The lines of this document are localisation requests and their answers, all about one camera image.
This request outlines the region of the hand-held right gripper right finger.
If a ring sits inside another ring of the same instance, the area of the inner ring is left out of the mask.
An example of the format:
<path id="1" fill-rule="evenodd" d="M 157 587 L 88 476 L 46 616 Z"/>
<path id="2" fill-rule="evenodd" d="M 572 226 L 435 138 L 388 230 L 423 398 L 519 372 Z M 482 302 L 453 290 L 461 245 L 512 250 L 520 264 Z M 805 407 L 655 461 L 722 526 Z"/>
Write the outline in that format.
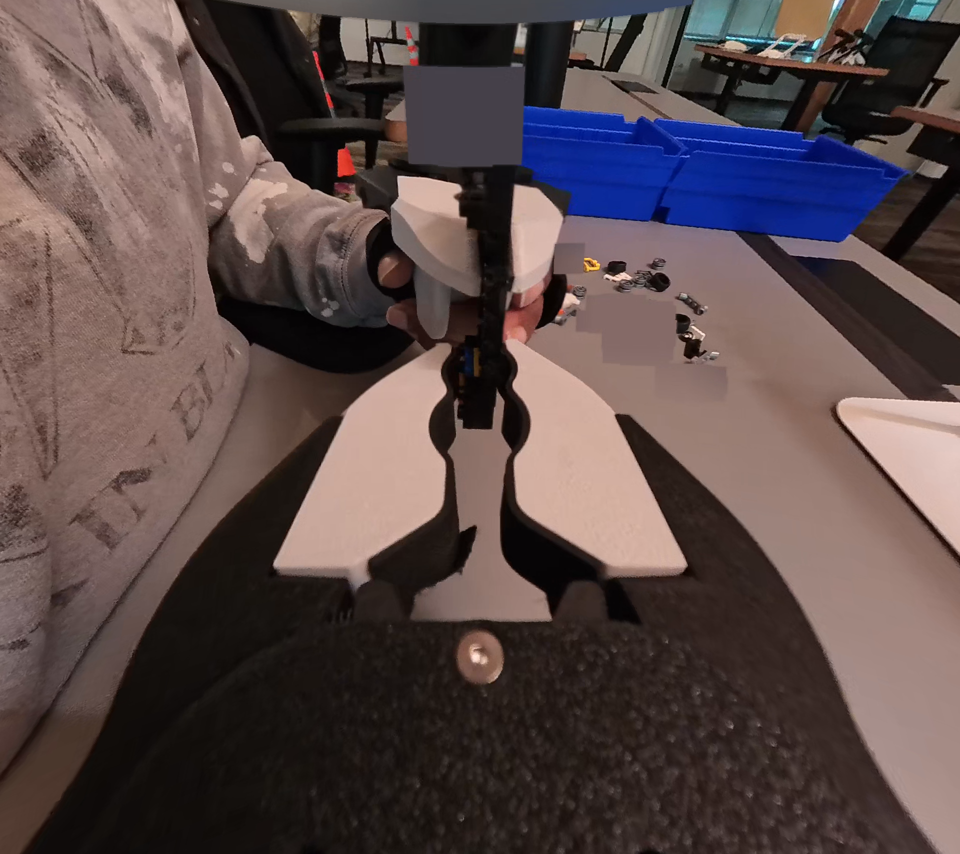
<path id="1" fill-rule="evenodd" d="M 591 387 L 518 341 L 504 386 L 505 494 L 532 534 L 603 579 L 688 570 L 615 411 Z"/>

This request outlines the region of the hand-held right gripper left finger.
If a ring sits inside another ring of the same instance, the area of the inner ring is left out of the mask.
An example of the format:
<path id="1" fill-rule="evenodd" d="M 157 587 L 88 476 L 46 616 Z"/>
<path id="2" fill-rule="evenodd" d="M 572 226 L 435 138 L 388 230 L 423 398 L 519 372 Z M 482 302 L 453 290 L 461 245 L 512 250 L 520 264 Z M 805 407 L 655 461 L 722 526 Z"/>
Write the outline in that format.
<path id="1" fill-rule="evenodd" d="M 336 419 L 278 554 L 281 576 L 434 585 L 453 571 L 460 524 L 451 347 L 378 380 Z"/>

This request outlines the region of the white book stand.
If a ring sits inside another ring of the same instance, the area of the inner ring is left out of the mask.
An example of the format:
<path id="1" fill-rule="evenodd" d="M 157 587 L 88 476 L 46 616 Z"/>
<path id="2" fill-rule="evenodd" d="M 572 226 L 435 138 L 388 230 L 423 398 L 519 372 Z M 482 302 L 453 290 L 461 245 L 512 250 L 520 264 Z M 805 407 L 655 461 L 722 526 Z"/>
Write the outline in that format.
<path id="1" fill-rule="evenodd" d="M 959 554 L 957 401 L 848 397 L 834 406 L 840 425 Z"/>

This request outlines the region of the orange traffic cone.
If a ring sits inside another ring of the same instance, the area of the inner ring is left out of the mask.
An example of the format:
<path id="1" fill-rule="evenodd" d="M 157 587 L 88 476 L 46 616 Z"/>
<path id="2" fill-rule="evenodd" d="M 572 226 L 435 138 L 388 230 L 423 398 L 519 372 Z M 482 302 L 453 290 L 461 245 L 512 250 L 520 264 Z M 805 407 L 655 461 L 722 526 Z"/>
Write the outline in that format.
<path id="1" fill-rule="evenodd" d="M 326 106 L 328 109 L 328 114 L 331 120 L 341 120 L 337 115 L 336 107 L 330 89 L 327 84 L 327 80 L 323 73 L 323 68 L 321 64 L 320 54 L 318 47 L 315 47 L 312 50 L 313 60 L 316 65 L 316 70 L 318 74 L 319 84 L 323 93 L 323 96 L 326 101 Z M 334 179 L 334 192 L 340 195 L 347 195 L 354 191 L 353 188 L 349 188 L 347 184 L 353 184 L 354 178 L 356 176 L 356 167 L 354 165 L 354 158 L 350 149 L 344 144 L 337 149 L 337 166 L 336 166 L 336 176 Z"/>

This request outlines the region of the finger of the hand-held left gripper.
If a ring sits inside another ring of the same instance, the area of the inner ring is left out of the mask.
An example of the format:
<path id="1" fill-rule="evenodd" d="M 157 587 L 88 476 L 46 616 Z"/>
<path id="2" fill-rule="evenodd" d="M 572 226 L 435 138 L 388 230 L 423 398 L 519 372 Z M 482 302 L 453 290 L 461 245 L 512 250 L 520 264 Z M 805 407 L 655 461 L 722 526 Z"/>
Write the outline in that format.
<path id="1" fill-rule="evenodd" d="M 512 186 L 510 206 L 509 293 L 505 302 L 523 296 L 553 275 L 556 245 L 564 213 L 539 188 Z"/>
<path id="2" fill-rule="evenodd" d="M 477 298 L 481 270 L 476 233 L 460 212 L 461 187 L 446 180 L 401 175 L 391 205 L 396 246 L 430 281 L 452 295 Z"/>

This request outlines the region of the brown topped desk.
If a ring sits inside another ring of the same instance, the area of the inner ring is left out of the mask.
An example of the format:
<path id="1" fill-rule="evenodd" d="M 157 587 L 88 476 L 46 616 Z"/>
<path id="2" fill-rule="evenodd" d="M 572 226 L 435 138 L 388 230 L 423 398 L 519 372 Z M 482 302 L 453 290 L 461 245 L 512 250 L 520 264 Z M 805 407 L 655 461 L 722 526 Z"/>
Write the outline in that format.
<path id="1" fill-rule="evenodd" d="M 761 77 L 774 82 L 781 74 L 800 80 L 800 89 L 780 129 L 798 131 L 803 135 L 810 131 L 835 87 L 844 83 L 874 81 L 889 74 L 887 68 L 773 58 L 719 45 L 696 44 L 694 50 L 702 55 L 700 66 L 704 70 L 726 79 L 713 108 L 720 116 L 726 116 L 739 86 L 744 82 L 760 83 Z"/>
<path id="2" fill-rule="evenodd" d="M 561 109 L 621 115 L 631 123 L 644 118 L 700 124 L 726 124 L 726 117 L 697 104 L 678 92 L 628 72 L 569 68 L 566 71 Z"/>

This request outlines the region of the black pillar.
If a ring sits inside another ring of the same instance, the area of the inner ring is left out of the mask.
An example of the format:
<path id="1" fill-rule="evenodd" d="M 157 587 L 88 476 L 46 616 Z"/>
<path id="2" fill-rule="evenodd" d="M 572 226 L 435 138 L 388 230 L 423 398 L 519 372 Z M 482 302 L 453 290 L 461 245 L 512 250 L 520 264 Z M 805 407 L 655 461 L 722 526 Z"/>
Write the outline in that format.
<path id="1" fill-rule="evenodd" d="M 561 108 L 574 21 L 529 22 L 524 44 L 523 104 Z"/>

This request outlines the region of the black office chair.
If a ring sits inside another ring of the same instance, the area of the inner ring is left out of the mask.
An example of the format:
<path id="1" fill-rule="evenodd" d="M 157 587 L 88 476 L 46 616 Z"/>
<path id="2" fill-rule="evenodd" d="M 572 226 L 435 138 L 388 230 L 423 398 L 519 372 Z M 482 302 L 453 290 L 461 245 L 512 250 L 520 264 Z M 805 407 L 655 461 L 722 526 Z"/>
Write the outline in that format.
<path id="1" fill-rule="evenodd" d="M 227 0 L 174 0 L 242 137 L 257 136 L 295 179 L 334 196 L 337 150 L 363 142 L 366 168 L 385 141 L 383 105 L 402 79 L 326 81 L 331 119 L 306 35 L 285 10 Z"/>
<path id="2" fill-rule="evenodd" d="M 890 17 L 866 55 L 867 67 L 886 74 L 839 85 L 822 108 L 822 133 L 847 145 L 886 143 L 905 134 L 911 123 L 894 116 L 894 109 L 930 104 L 946 84 L 937 73 L 958 37 L 956 22 Z"/>

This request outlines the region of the black round cushion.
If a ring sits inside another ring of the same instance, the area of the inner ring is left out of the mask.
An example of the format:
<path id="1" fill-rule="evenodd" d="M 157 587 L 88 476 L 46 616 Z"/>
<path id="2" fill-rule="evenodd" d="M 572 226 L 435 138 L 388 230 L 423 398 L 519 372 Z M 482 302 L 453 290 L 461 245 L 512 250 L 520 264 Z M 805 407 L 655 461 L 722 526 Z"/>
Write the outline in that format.
<path id="1" fill-rule="evenodd" d="M 262 306 L 222 296 L 220 316 L 243 337 L 288 360 L 326 373 L 368 373 L 399 358 L 413 343 L 401 330 L 342 328 L 306 311 Z"/>

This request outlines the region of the person's grey sweatshirt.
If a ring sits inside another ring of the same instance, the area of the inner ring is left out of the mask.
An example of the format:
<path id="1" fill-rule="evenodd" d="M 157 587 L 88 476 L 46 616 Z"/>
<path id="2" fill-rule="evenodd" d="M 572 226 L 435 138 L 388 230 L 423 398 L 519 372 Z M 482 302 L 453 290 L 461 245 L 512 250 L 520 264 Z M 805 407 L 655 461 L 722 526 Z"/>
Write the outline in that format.
<path id="1" fill-rule="evenodd" d="M 247 373 L 253 171 L 174 0 L 2 0 L 2 769 L 176 524 Z"/>

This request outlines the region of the black lego chassis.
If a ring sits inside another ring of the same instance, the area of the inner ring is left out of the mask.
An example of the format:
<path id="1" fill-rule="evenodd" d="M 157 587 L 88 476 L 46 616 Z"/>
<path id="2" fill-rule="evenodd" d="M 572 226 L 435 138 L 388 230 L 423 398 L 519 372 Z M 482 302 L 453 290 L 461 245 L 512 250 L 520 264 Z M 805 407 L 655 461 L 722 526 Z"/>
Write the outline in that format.
<path id="1" fill-rule="evenodd" d="M 467 337 L 460 350 L 461 381 L 458 417 L 467 430 L 489 430 L 494 425 L 498 393 L 506 380 L 503 322 L 510 293 L 511 206 L 518 168 L 514 164 L 465 167 L 460 171 L 460 212 L 476 233 L 481 271 L 479 331 Z M 483 380 L 464 374 L 464 348 L 481 345 L 485 351 Z"/>

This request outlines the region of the pile of lego pieces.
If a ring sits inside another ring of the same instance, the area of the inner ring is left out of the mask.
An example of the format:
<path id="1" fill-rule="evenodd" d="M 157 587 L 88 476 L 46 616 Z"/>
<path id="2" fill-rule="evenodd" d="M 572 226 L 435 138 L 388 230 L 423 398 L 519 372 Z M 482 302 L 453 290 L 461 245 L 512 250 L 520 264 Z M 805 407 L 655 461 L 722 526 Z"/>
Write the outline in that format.
<path id="1" fill-rule="evenodd" d="M 597 336 L 604 363 L 656 368 L 720 359 L 702 327 L 707 306 L 673 288 L 663 258 L 631 267 L 589 257 L 582 244 L 561 244 L 555 266 L 566 288 L 553 325 Z"/>

